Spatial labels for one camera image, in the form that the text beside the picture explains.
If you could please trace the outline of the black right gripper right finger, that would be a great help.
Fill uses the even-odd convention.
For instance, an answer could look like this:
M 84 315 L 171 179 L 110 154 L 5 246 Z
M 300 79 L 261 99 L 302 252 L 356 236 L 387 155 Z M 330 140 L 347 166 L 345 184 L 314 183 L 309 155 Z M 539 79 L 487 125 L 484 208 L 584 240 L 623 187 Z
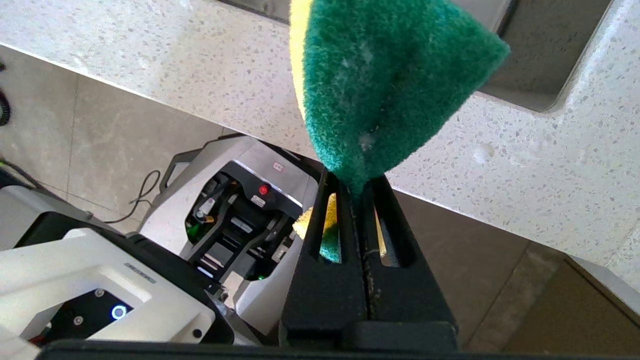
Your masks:
M 358 219 L 366 319 L 357 345 L 457 346 L 455 317 L 385 177 L 365 185 Z

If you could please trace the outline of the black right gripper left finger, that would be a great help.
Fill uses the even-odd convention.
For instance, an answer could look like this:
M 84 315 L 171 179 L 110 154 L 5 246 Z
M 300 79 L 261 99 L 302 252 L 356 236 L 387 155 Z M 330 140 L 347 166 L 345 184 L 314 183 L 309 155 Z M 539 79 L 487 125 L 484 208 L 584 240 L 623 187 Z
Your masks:
M 336 194 L 341 262 L 320 255 L 329 197 Z M 338 347 L 348 326 L 368 317 L 357 219 L 350 193 L 323 170 L 279 322 L 282 347 Z

